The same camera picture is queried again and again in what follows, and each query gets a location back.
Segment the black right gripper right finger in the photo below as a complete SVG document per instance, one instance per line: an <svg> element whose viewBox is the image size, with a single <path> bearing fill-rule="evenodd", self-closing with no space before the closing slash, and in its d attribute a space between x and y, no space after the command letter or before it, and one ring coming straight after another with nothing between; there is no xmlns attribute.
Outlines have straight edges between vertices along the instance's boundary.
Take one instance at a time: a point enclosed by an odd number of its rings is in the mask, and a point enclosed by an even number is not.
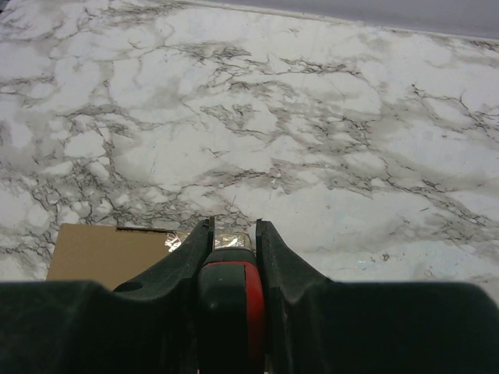
<svg viewBox="0 0 499 374"><path fill-rule="evenodd" d="M459 282L334 281L257 221L276 373L495 373L498 308Z"/></svg>

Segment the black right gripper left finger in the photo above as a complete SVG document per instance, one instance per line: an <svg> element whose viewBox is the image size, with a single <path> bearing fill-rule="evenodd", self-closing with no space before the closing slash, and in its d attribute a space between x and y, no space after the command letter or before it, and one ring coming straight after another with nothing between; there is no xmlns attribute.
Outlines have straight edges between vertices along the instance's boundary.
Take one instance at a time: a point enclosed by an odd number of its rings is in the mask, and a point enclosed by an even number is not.
<svg viewBox="0 0 499 374"><path fill-rule="evenodd" d="M114 290L92 280L4 282L4 373L195 373L196 278L214 219Z"/></svg>

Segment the brown cardboard express box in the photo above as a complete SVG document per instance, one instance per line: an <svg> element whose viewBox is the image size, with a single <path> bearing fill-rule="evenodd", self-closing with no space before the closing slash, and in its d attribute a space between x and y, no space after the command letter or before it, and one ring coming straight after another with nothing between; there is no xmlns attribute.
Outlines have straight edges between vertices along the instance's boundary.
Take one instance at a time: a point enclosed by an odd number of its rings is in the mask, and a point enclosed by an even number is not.
<svg viewBox="0 0 499 374"><path fill-rule="evenodd" d="M235 248L231 257L215 247L214 222L201 220L174 251L167 231L112 226L63 224L44 285L92 287L134 298L159 298L196 290L202 271L213 287L242 287L261 292L256 258Z"/></svg>

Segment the red black utility knife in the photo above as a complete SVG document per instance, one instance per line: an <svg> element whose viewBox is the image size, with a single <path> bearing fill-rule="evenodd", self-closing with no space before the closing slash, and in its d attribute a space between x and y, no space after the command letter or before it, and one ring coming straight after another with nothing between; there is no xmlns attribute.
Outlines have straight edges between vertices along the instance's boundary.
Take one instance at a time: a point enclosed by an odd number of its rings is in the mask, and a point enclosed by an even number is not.
<svg viewBox="0 0 499 374"><path fill-rule="evenodd" d="M243 247L213 251L197 278L199 372L264 372L265 325L256 256Z"/></svg>

